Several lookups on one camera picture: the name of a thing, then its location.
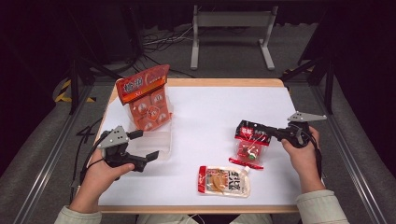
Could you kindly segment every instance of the person's left hand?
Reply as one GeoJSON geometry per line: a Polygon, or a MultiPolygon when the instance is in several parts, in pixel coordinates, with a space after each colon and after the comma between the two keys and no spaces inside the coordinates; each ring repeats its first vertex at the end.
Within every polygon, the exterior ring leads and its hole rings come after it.
{"type": "MultiPolygon", "coordinates": [[[[102,158],[102,150],[96,149],[92,154],[90,164],[102,158]]],[[[99,197],[102,193],[110,187],[115,179],[133,169],[134,165],[131,163],[115,168],[108,166],[105,161],[99,161],[92,165],[85,174],[84,181],[69,209],[84,214],[97,212],[99,197]]]]}

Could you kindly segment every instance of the metal stand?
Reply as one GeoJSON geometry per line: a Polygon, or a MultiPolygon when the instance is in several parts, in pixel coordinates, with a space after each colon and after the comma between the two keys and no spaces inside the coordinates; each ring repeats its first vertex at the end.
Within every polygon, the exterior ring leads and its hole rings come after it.
{"type": "Polygon", "coordinates": [[[334,65],[332,64],[332,58],[329,57],[321,57],[315,60],[312,60],[308,63],[305,63],[298,68],[288,71],[286,75],[281,77],[280,79],[285,82],[292,77],[295,77],[301,74],[303,71],[314,67],[312,73],[309,75],[307,81],[309,85],[317,86],[323,77],[326,76],[326,88],[325,88],[325,95],[324,95],[324,104],[326,106],[327,111],[329,114],[332,114],[332,84],[334,78],[334,65]]]}
{"type": "Polygon", "coordinates": [[[216,27],[216,26],[238,26],[238,27],[266,27],[266,36],[259,39],[262,55],[269,70],[274,70],[275,66],[268,50],[268,42],[274,27],[277,7],[273,7],[272,11],[255,11],[255,12],[229,12],[229,11],[198,11],[198,7],[194,6],[193,31],[194,38],[192,42],[191,69],[198,69],[198,53],[199,53],[199,27],[216,27]]]}
{"type": "Polygon", "coordinates": [[[96,68],[103,74],[113,77],[115,80],[122,78],[120,75],[108,70],[100,64],[94,63],[86,58],[75,56],[70,64],[70,79],[72,89],[72,107],[70,109],[70,115],[72,115],[79,104],[78,97],[78,78],[80,77],[85,86],[93,85],[95,78],[90,71],[90,67],[96,68]]]}

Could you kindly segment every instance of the sleeve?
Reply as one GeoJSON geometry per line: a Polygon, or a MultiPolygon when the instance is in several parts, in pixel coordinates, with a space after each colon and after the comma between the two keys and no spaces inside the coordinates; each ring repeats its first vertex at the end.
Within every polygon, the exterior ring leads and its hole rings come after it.
{"type": "Polygon", "coordinates": [[[102,213],[100,212],[81,214],[68,209],[67,206],[64,206],[56,218],[55,224],[99,224],[101,220],[102,213]]]}
{"type": "Polygon", "coordinates": [[[349,223],[334,192],[327,189],[298,196],[297,207],[304,224],[349,223]]]}

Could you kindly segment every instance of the metal rod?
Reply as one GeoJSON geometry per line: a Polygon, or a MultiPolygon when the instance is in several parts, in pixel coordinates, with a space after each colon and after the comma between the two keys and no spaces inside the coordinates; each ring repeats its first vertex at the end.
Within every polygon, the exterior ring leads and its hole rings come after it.
{"type": "Polygon", "coordinates": [[[364,177],[361,169],[359,168],[358,164],[356,163],[349,146],[347,145],[347,141],[343,135],[341,135],[340,127],[336,122],[333,115],[330,115],[329,112],[326,110],[326,106],[322,103],[323,102],[323,95],[318,86],[312,86],[311,91],[313,92],[316,100],[321,107],[322,111],[326,113],[327,121],[332,129],[332,133],[336,138],[337,144],[339,146],[338,150],[340,155],[346,165],[347,170],[349,171],[350,177],[355,184],[356,190],[358,191],[359,195],[361,196],[361,200],[367,210],[367,213],[370,216],[370,219],[373,223],[384,224],[388,223],[384,215],[379,208],[373,193],[371,192],[366,178],[364,177]]]}
{"type": "Polygon", "coordinates": [[[27,223],[33,211],[35,210],[35,206],[37,205],[38,200],[40,199],[40,196],[44,191],[44,188],[50,180],[50,176],[62,154],[61,152],[64,148],[64,143],[67,139],[67,136],[69,135],[70,130],[73,127],[79,112],[81,111],[81,108],[84,106],[86,99],[89,97],[91,90],[92,86],[84,87],[81,94],[81,99],[79,99],[81,104],[79,104],[79,106],[76,108],[76,113],[74,113],[73,115],[69,115],[69,117],[67,118],[64,127],[62,128],[61,133],[55,142],[55,145],[53,146],[49,156],[47,157],[43,168],[35,179],[35,183],[33,184],[28,196],[26,197],[20,212],[15,218],[14,224],[27,223]]]}

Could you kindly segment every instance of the person's right hand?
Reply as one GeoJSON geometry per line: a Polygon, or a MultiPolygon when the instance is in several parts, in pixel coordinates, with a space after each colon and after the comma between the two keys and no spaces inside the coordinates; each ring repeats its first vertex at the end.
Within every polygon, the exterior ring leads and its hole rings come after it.
{"type": "MultiPolygon", "coordinates": [[[[319,132],[312,127],[309,127],[309,132],[318,144],[319,132]]],[[[286,139],[282,139],[281,142],[290,155],[291,165],[300,177],[302,193],[325,189],[318,175],[314,145],[309,142],[306,147],[296,148],[286,139]]]]}

